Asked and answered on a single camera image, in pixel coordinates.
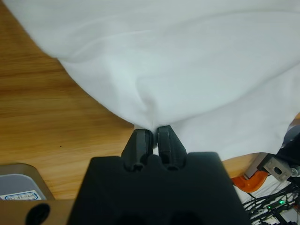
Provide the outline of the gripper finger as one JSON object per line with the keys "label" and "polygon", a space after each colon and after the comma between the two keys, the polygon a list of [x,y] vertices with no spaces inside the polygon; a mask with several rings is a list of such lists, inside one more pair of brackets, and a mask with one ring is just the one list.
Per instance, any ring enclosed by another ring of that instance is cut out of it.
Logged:
{"label": "gripper finger", "polygon": [[139,172],[146,165],[148,157],[153,154],[153,133],[146,129],[135,129],[122,154],[124,167],[128,172]]}
{"label": "gripper finger", "polygon": [[179,170],[186,163],[186,149],[171,126],[157,129],[158,155],[168,170]]}

